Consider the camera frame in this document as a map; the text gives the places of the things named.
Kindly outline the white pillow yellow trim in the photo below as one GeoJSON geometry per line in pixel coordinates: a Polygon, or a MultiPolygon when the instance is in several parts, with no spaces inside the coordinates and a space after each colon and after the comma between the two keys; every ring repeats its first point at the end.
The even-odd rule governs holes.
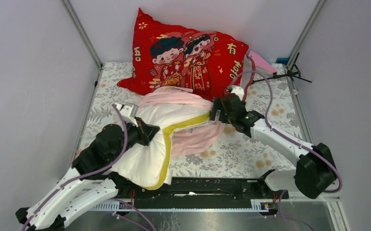
{"type": "MultiPolygon", "coordinates": [[[[140,107],[136,116],[141,118],[140,107]]],[[[151,119],[144,120],[154,125],[151,119]]],[[[111,171],[147,190],[156,190],[171,182],[169,171],[171,145],[164,139],[163,131],[154,136],[149,146],[135,144],[111,167],[111,171]]]]}

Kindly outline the pink pillowcase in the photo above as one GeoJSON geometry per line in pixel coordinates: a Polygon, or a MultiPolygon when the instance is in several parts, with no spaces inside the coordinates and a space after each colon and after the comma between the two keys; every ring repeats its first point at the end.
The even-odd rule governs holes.
{"type": "Polygon", "coordinates": [[[225,128],[218,120],[209,119],[213,103],[190,89],[161,87],[145,95],[138,105],[142,119],[161,127],[172,157],[206,151],[225,128]]]}

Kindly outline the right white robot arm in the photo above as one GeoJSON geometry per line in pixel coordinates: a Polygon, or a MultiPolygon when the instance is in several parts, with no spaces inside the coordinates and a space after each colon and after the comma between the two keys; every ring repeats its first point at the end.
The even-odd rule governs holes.
{"type": "Polygon", "coordinates": [[[311,144],[273,126],[263,114],[247,111],[242,88],[233,86],[222,98],[215,98],[210,120],[231,124],[237,132],[268,145],[283,155],[294,169],[273,170],[258,184],[260,196],[270,198],[276,191],[292,190],[316,199],[339,179],[329,147],[311,144]]]}

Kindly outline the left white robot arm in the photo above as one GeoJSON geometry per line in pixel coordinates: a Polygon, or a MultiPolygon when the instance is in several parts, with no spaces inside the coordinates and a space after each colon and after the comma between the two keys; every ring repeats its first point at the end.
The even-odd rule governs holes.
{"type": "Polygon", "coordinates": [[[115,165],[136,144],[149,146],[160,128],[136,116],[137,105],[113,104],[121,124],[109,124],[81,151],[66,174],[37,204],[16,211],[24,231],[63,231],[73,221],[97,204],[114,196],[124,198],[131,186],[111,173],[94,189],[79,195],[115,165]]]}

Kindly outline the red cartoon print pillow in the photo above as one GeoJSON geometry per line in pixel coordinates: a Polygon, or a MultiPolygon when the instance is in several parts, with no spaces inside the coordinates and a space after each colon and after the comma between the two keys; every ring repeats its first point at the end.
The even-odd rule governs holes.
{"type": "Polygon", "coordinates": [[[164,24],[142,10],[132,42],[132,75],[120,80],[119,87],[146,95],[175,86],[207,100],[224,95],[242,72],[249,50],[231,35],[164,24]]]}

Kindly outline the floral bed sheet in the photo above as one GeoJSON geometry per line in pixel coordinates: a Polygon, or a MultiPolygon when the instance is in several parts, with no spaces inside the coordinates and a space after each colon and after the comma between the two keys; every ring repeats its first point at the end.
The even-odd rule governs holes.
{"type": "MultiPolygon", "coordinates": [[[[130,62],[104,65],[78,152],[88,147],[105,125],[119,123],[113,103],[138,103],[142,99],[141,95],[117,85],[120,80],[132,75],[132,68],[130,62]]],[[[247,91],[247,108],[267,115],[270,123],[279,130],[299,139],[303,137],[288,79],[264,82],[256,75],[255,83],[247,91]]],[[[248,138],[226,125],[217,141],[205,150],[172,157],[170,169],[178,177],[253,179],[270,169],[290,170],[293,165],[263,142],[248,138]]]]}

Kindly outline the pink cloth at back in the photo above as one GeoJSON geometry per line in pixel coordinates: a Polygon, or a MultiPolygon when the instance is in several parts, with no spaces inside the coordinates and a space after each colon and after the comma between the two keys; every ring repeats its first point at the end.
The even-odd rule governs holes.
{"type": "Polygon", "coordinates": [[[259,70],[259,72],[270,75],[277,73],[277,70],[271,65],[271,63],[266,61],[256,52],[250,51],[248,57],[254,62],[256,70],[259,70]]]}

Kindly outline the blue object at corner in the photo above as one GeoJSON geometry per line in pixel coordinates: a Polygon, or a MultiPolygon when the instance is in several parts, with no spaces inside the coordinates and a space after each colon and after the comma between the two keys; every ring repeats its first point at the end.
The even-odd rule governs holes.
{"type": "Polygon", "coordinates": [[[288,62],[289,62],[289,58],[277,58],[276,59],[276,63],[277,64],[284,64],[284,65],[287,65],[288,62]]]}

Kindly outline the black tripod stand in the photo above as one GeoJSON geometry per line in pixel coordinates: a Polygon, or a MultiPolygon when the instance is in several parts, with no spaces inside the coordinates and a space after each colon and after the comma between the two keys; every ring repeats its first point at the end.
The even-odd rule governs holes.
{"type": "Polygon", "coordinates": [[[259,72],[259,70],[256,70],[256,73],[257,74],[264,74],[266,76],[268,76],[267,80],[271,80],[271,79],[280,79],[280,78],[283,78],[283,77],[288,77],[291,79],[291,81],[294,81],[294,79],[298,79],[298,80],[302,80],[302,81],[305,81],[305,82],[308,82],[308,83],[312,83],[312,80],[309,80],[309,79],[305,79],[303,78],[301,75],[301,70],[298,68],[296,62],[297,62],[297,59],[299,57],[300,53],[298,52],[293,60],[293,63],[289,66],[287,66],[287,70],[286,70],[286,73],[285,74],[273,74],[273,75],[270,75],[270,74],[264,74],[264,73],[261,73],[259,72]]]}

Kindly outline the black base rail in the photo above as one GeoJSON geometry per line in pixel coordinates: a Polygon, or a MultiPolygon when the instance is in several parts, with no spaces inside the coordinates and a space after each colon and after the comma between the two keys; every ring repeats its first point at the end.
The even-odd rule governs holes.
{"type": "Polygon", "coordinates": [[[115,198],[132,202],[138,209],[254,209],[254,202],[274,204],[288,193],[270,189],[258,179],[174,177],[170,185],[147,190],[121,177],[117,178],[115,198]]]}

